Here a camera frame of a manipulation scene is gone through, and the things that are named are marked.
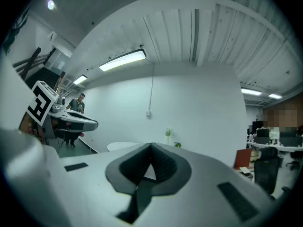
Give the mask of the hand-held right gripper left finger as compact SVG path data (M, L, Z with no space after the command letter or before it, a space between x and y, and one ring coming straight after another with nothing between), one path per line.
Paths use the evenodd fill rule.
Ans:
M111 179L121 175L119 166L112 163L130 158L148 148L136 144L118 150L59 159L63 170L60 197L73 227L150 227L152 215L137 208L136 193L118 192Z

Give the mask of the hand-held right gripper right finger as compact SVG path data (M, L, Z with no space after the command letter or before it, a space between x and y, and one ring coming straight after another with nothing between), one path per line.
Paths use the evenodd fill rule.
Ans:
M271 214L274 202L252 181L213 157L161 144L188 161L192 174L175 195L152 197L135 221L136 227L258 227ZM218 185L230 183L257 210L242 221Z

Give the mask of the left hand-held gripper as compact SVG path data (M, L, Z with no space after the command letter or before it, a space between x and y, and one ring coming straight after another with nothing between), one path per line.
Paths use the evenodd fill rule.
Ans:
M46 82L32 87L34 99L27 108L29 133L39 140L64 139L68 132L87 132L98 128L98 122L79 112L65 109L65 99Z

